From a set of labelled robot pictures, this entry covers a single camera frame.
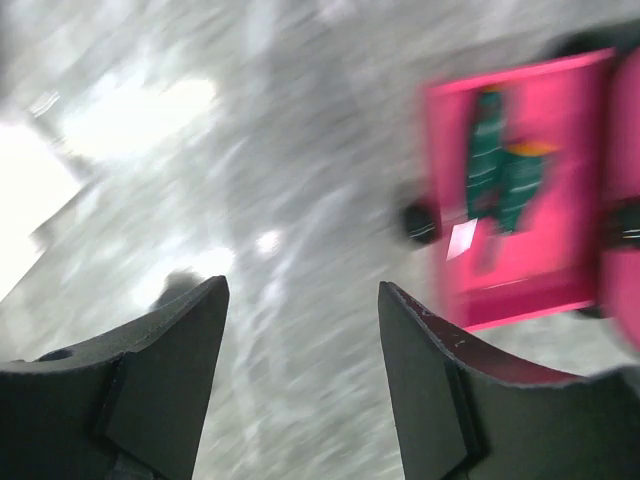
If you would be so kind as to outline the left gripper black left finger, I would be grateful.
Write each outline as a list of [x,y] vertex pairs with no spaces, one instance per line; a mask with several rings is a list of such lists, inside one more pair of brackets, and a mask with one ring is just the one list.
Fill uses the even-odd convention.
[[1,366],[5,479],[189,479],[229,305],[224,277],[34,361]]

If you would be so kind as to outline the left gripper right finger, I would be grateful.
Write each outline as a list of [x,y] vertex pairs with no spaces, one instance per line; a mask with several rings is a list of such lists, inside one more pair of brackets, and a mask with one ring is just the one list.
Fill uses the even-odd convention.
[[379,328],[404,475],[635,479],[639,370],[592,376],[500,350],[390,282]]

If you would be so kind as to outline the pink bottom drawer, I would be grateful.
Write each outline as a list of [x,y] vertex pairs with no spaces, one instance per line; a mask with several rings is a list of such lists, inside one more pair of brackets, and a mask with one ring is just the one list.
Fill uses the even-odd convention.
[[[400,213],[406,235],[435,248],[444,317],[468,330],[592,305],[597,297],[604,91],[609,49],[523,65],[429,86],[421,115],[427,193]],[[478,92],[504,89],[503,148],[534,141],[557,148],[525,208],[519,231],[496,238],[492,268],[476,270],[490,219],[469,220],[465,168]]]

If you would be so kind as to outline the pink drawer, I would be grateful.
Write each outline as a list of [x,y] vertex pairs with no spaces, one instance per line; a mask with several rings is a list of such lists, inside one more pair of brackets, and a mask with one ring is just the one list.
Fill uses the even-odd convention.
[[616,61],[606,91],[599,302],[639,350],[639,50]]
[[[427,193],[400,213],[406,235],[435,248],[444,317],[468,330],[592,305],[597,297],[604,91],[609,49],[523,65],[429,86],[421,115]],[[490,219],[469,220],[465,168],[478,92],[504,89],[503,148],[534,141],[557,148],[525,208],[519,231],[496,238],[492,268],[476,270]]]

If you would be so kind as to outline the green long screwdriver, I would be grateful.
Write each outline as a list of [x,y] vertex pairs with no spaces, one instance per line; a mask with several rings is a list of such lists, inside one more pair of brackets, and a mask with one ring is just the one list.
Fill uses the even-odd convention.
[[468,154],[465,168],[465,198],[467,217],[480,223],[490,219],[490,230],[484,251],[476,261],[479,273],[492,268],[496,251],[498,227],[498,199],[504,158],[503,137],[506,119],[504,89],[490,85],[481,89],[471,112]]

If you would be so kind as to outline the black drawer cabinet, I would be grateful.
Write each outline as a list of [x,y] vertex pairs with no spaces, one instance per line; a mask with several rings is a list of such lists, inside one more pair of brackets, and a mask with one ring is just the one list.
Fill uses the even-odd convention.
[[568,33],[551,43],[548,57],[557,59],[597,50],[613,49],[627,55],[639,47],[639,20],[603,24]]

